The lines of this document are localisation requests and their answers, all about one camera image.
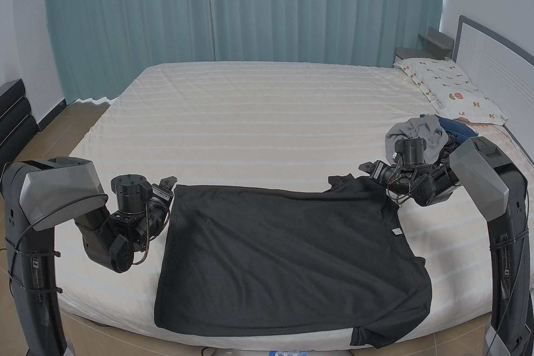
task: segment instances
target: gray cloth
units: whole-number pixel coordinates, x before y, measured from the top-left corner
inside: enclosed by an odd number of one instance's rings
[[[433,114],[427,114],[422,118],[414,117],[407,122],[397,123],[385,134],[385,157],[388,162],[393,163],[397,139],[416,137],[427,140],[424,161],[430,164],[436,162],[439,153],[449,140],[449,136]]]

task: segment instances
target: floor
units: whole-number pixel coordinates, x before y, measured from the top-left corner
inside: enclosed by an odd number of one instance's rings
[[[109,104],[75,102],[68,106],[43,132],[38,133],[18,156],[24,159],[50,159],[68,156]],[[4,206],[0,197],[0,242],[4,240]],[[7,269],[0,253],[0,270]],[[112,327],[102,327],[61,313],[66,336],[73,342],[76,356],[200,356],[201,347],[149,338]],[[454,328],[376,350],[354,350],[355,356],[473,356],[482,355],[484,327],[489,314]],[[27,346],[21,330],[7,276],[0,279],[0,356],[24,356]],[[206,351],[210,355],[213,349]]]

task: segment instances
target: floral pillowcase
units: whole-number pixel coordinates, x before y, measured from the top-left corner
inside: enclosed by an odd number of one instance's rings
[[[471,83],[454,61],[410,58],[396,62],[395,66],[410,76],[440,116],[504,125],[506,118],[499,107]]]

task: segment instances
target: mattress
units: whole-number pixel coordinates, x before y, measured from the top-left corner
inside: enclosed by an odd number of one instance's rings
[[[419,88],[396,69],[281,62],[163,64],[147,68],[71,155],[94,162],[111,195],[111,212],[117,203],[110,180],[125,173],[143,174],[150,182],[175,175],[185,185],[321,192],[330,187],[328,176],[358,176],[361,163],[385,160],[384,136],[393,124],[434,112]],[[475,128],[534,182],[532,167],[504,128]],[[465,190],[459,188],[447,202],[430,207],[410,200],[399,209],[399,219],[414,254],[426,259],[433,294],[430,315],[404,339],[489,312],[486,223]],[[117,274],[87,258],[73,221],[57,226],[61,307],[106,325],[191,345],[349,348],[352,329],[197,337],[156,327],[153,308],[165,238],[166,231],[150,244],[146,262]]]

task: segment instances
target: headboard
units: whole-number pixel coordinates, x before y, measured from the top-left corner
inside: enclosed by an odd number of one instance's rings
[[[534,56],[460,16],[452,59],[508,118],[505,128],[534,159]]]

